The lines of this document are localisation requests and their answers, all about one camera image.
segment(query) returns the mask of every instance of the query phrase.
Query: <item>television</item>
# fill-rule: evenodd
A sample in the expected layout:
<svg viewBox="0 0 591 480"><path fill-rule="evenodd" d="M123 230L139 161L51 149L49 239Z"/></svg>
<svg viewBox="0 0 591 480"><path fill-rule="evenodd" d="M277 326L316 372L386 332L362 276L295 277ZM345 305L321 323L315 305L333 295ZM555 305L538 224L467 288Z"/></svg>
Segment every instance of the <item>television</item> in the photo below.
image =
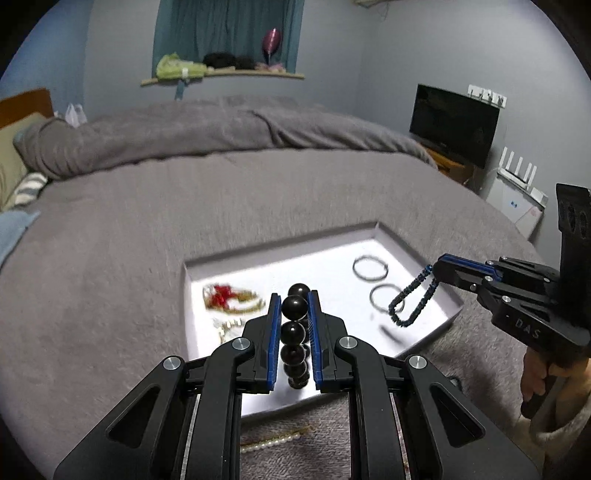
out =
<svg viewBox="0 0 591 480"><path fill-rule="evenodd" d="M485 168L498 119L496 106L419 85L410 132L426 147L451 160Z"/></svg>

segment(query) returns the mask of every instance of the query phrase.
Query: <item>gray wall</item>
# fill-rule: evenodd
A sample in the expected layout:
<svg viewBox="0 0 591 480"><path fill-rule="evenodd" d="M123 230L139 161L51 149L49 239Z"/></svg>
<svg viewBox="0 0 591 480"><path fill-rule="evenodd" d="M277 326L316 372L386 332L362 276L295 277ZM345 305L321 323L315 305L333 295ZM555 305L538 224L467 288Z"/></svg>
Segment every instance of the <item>gray wall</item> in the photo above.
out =
<svg viewBox="0 0 591 480"><path fill-rule="evenodd" d="M140 80L150 77L159 3L95 0L86 46L85 111L89 119L174 98L174 86L139 86ZM306 0L297 63L305 81L209 78L190 85L185 98L287 95L353 113L364 39L374 17L350 0Z"/></svg>
<svg viewBox="0 0 591 480"><path fill-rule="evenodd" d="M93 0L60 0L31 30L0 78L0 99L46 87L54 110L84 103L86 34Z"/></svg>
<svg viewBox="0 0 591 480"><path fill-rule="evenodd" d="M555 185L591 186L591 81L530 0L392 2L366 43L362 71L356 113L401 132L418 83L507 95L493 154L507 145L538 165L534 184L550 201L534 245L558 266Z"/></svg>

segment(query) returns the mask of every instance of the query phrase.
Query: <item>metal ring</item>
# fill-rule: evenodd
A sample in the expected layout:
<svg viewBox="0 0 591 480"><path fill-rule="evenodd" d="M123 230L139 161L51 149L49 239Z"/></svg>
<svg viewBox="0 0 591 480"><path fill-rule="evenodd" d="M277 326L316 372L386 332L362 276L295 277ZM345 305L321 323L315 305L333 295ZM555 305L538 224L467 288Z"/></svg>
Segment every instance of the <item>metal ring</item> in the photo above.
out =
<svg viewBox="0 0 591 480"><path fill-rule="evenodd" d="M374 302L374 293L375 293L375 291L376 290L379 290L380 288L386 288L386 287L393 288L394 290L397 290L398 293L402 292L402 290L400 290L400 288L398 288L393 283L382 283L380 285L376 285L374 288L371 289L371 291L369 292L369 302L371 303L372 307L374 309L376 309L378 312L380 312L380 313L388 313L389 314L390 312L388 311L387 308L385 309L383 307L380 307L379 305L376 305L376 303ZM396 306L396 310L395 310L396 313L400 313L401 311L404 310L404 304L405 304L405 302L406 302L406 300L405 299L402 299L402 303L399 303Z"/></svg>
<svg viewBox="0 0 591 480"><path fill-rule="evenodd" d="M373 260L374 262L379 263L384 268L384 274L380 275L379 277L364 277L357 270L355 270L355 266L357 265L357 263L361 262L362 260ZM388 264L384 260L373 255L361 255L361 257L356 258L353 262L353 273L355 274L355 276L360 280L366 281L368 283L373 283L385 279L388 276L388 271Z"/></svg>

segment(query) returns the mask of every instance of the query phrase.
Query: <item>window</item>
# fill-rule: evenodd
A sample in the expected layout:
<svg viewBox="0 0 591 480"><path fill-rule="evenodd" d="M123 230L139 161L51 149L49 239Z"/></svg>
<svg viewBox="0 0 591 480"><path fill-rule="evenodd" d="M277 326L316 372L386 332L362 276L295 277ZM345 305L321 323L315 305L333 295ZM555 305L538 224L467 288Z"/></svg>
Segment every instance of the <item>window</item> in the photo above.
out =
<svg viewBox="0 0 591 480"><path fill-rule="evenodd" d="M282 33L272 63L296 70L304 0L161 0L154 33L152 73L166 55L203 61L208 53L228 52L264 61L262 39Z"/></svg>

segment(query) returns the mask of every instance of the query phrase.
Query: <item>striped pillow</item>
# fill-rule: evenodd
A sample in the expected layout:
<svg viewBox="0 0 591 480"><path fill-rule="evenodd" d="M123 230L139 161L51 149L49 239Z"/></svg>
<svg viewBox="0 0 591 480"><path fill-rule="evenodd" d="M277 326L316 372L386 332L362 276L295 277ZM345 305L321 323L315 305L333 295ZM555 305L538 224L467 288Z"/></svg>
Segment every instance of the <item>striped pillow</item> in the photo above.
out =
<svg viewBox="0 0 591 480"><path fill-rule="evenodd" d="M14 198L14 206L24 206L37 200L39 192L47 184L47 177L41 173L30 173L23 178L14 190L12 198Z"/></svg>

